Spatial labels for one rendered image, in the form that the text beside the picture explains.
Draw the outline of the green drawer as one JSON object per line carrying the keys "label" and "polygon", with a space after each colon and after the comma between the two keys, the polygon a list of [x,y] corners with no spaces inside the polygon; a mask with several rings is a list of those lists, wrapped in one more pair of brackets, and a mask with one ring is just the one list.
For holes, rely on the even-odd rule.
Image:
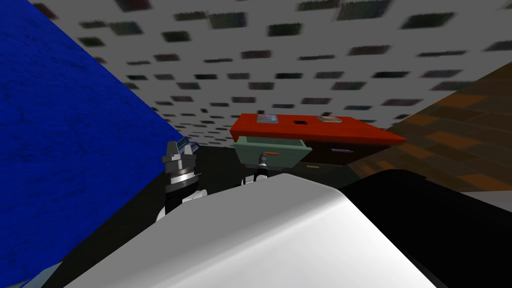
{"label": "green drawer", "polygon": [[240,136],[233,144],[239,161],[250,168],[256,168],[261,152],[275,152],[279,156],[267,156],[271,170],[292,168],[312,151],[300,139]]}

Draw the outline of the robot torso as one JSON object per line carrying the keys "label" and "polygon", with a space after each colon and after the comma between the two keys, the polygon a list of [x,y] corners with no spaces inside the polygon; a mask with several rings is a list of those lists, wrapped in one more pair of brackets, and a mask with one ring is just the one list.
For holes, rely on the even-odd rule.
{"label": "robot torso", "polygon": [[278,174],[187,201],[65,288],[436,288],[335,188]]}

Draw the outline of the red-topped dark desk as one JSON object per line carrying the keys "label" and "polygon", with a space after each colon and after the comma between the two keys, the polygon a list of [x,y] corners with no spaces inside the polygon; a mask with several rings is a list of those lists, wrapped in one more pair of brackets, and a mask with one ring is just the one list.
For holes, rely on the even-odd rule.
{"label": "red-topped dark desk", "polygon": [[[232,139],[240,136],[302,140],[312,148],[292,168],[303,173],[322,173],[403,144],[406,139],[351,117],[337,117],[340,123],[322,122],[317,115],[276,114],[278,123],[257,123],[258,114],[243,113],[230,128]],[[352,153],[331,149],[353,150]]]}

